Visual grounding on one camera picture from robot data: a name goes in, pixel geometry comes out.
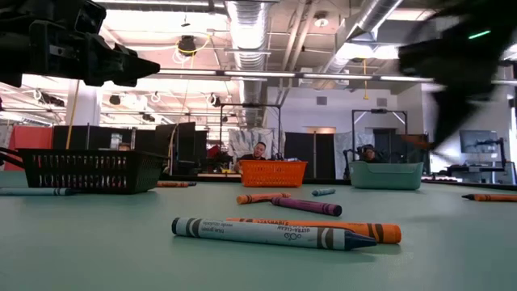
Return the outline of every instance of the metal frame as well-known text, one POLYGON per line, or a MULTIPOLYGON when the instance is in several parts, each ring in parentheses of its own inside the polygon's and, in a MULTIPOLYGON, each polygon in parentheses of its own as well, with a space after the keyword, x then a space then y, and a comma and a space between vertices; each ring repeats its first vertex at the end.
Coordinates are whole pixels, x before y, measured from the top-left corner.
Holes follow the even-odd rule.
MULTIPOLYGON (((393 113, 393 115, 395 117, 397 117, 398 120, 400 120, 403 124, 404 124, 404 134, 407 134, 407 112, 406 111, 401 111, 401 110, 385 110, 385 109, 370 109, 370 110, 364 110, 364 109, 354 109, 352 110, 352 150, 354 150, 355 152, 355 124, 357 122, 359 122, 359 120, 361 120, 361 118, 363 118, 363 116, 367 113, 367 112, 370 112, 372 114, 386 114, 386 113, 393 113), (362 112, 363 114, 361 114, 361 116, 359 116, 359 118, 356 120, 355 119, 355 114, 357 112, 362 112), (401 113, 404 115, 404 120, 401 119, 400 116, 397 115, 397 113, 401 113)), ((406 148, 406 162, 408 162, 408 153, 407 153, 407 145, 405 146, 406 148)), ((355 161, 355 154, 352 155, 352 161, 355 161)))
MULTIPOLYGON (((255 77, 255 78, 306 78, 322 80, 359 80, 359 81, 380 81, 380 82, 415 82, 433 83, 432 78, 416 78, 393 75, 367 75, 367 74, 319 74, 302 72, 274 72, 274 71, 245 71, 245 70, 191 70, 191 69, 162 69, 154 76, 183 76, 183 78, 211 77, 211 78, 232 78, 232 77, 255 77)), ((517 80, 492 80, 494 85, 517 86, 517 80)))
POLYGON ((221 103, 221 111, 219 116, 219 148, 222 149, 223 141, 223 108, 225 106, 240 106, 243 108, 276 108, 278 110, 278 154, 282 154, 280 150, 282 149, 282 134, 281 134, 281 125, 282 125, 282 105, 277 104, 252 104, 252 103, 221 103))

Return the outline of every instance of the white wall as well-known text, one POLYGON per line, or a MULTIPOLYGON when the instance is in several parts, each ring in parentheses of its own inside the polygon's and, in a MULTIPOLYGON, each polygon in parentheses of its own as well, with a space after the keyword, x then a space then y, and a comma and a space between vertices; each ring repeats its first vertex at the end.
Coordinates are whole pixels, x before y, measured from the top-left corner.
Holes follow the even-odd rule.
MULTIPOLYGON (((274 103, 278 95, 277 87, 267 88, 268 103, 274 103)), ((310 88, 292 88, 282 107, 282 130, 288 133, 306 133, 305 127, 335 127, 337 133, 351 131, 352 109, 373 109, 377 98, 386 98, 386 109, 397 110, 397 96, 389 90, 368 90, 369 100, 364 99, 364 90, 351 93, 348 90, 315 91, 310 88), (317 96, 326 96, 327 105, 316 105, 317 96)), ((404 125, 392 114, 373 115, 367 113, 356 125, 356 130, 389 128, 404 129, 404 125)), ((277 128, 276 115, 268 110, 267 127, 277 128)))
POLYGON ((398 110, 407 112, 408 134, 424 134, 422 84, 416 84, 397 96, 398 110))
MULTIPOLYGON (((430 134, 432 140, 435 131, 436 106, 431 96, 431 92, 436 90, 436 86, 422 86, 422 100, 424 113, 424 131, 430 134)), ((505 140, 506 158, 510 159, 509 131, 511 128, 511 111, 508 107, 508 95, 513 88, 508 86, 500 86, 494 92, 493 100, 484 105, 484 107, 470 120, 468 120, 461 128, 467 130, 494 130, 498 133, 498 137, 505 140)), ((473 161, 498 161, 500 156, 491 154, 462 154, 460 148, 460 134, 456 132, 448 140, 446 140, 439 149, 447 156, 454 158, 456 162, 463 163, 465 160, 473 161)), ((444 161, 436 156, 431 156, 431 171, 436 172, 450 166, 449 161, 444 161)))

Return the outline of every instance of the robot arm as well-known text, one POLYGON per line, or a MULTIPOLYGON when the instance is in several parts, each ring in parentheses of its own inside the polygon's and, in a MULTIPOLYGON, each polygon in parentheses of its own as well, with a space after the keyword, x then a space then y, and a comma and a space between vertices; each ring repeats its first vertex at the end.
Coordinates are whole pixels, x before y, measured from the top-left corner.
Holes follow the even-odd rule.
POLYGON ((160 65, 99 36, 106 9, 90 0, 0 1, 0 82, 21 86, 23 74, 113 81, 135 86, 160 65))

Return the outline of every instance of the pillar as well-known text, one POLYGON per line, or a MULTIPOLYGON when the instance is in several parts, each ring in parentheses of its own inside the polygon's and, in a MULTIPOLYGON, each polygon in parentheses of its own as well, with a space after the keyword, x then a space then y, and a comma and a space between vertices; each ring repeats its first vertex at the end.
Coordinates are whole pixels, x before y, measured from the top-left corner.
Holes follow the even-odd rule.
POLYGON ((75 91, 79 82, 77 104, 73 125, 99 126, 100 110, 103 102, 103 90, 100 87, 87 86, 83 81, 70 80, 68 87, 68 102, 66 103, 66 124, 70 124, 70 118, 74 108, 75 91))

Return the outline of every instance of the red object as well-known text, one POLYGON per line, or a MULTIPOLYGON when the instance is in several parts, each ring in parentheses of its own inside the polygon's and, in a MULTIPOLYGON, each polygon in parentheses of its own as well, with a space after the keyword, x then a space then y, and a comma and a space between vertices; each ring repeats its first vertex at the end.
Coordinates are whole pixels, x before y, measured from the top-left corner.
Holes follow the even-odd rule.
POLYGON ((298 188, 304 180, 307 162, 241 161, 244 187, 298 188))
MULTIPOLYGON (((17 149, 52 149, 53 128, 36 126, 15 126, 9 140, 9 150, 17 149)), ((6 162, 5 171, 23 171, 10 162, 6 162)))
POLYGON ((208 149, 207 156, 209 158, 214 158, 221 150, 219 150, 219 146, 215 145, 208 149))

